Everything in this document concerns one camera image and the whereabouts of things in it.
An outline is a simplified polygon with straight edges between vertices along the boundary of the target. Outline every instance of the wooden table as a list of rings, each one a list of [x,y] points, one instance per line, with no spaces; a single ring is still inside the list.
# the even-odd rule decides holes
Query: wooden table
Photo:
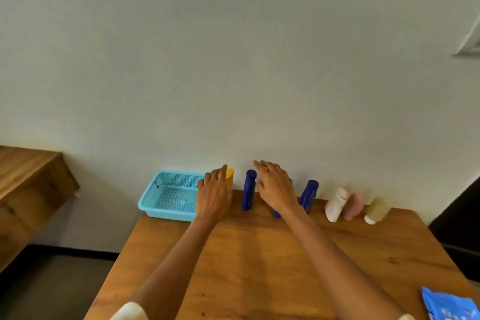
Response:
[[[62,153],[0,146],[0,271],[78,189]]]
[[[229,215],[210,235],[177,319],[336,319],[315,272],[284,220],[255,197],[241,211],[235,191]],[[476,300],[418,215],[393,209],[385,220],[330,223],[325,202],[310,216],[328,236],[417,320],[427,320],[421,287]],[[85,319],[109,319],[168,254],[189,223],[142,214]]]

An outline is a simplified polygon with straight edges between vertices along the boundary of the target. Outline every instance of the mesh basket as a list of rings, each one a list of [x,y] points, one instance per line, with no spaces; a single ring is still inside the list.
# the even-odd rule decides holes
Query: mesh basket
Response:
[[[183,220],[195,218],[199,173],[161,171],[156,174],[138,202],[138,208],[153,218]]]

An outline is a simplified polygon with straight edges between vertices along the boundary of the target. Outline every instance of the white sleeve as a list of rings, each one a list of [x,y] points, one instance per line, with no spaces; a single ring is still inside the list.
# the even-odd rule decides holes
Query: white sleeve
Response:
[[[148,317],[140,305],[135,302],[128,302],[110,320],[148,320]]]

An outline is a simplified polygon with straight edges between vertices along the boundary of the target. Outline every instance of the left hand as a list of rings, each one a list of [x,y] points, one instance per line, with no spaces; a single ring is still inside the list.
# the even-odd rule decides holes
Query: left hand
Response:
[[[227,188],[225,173],[227,165],[207,172],[205,178],[198,181],[196,218],[206,218],[217,224],[230,208],[232,202],[231,187]]]

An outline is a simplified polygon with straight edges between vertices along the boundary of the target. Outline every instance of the right hand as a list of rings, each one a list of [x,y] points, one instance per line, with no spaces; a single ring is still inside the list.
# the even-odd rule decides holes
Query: right hand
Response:
[[[254,160],[253,165],[261,175],[261,180],[257,179],[256,183],[263,201],[282,216],[286,211],[296,209],[299,203],[287,172],[278,164],[264,160]]]

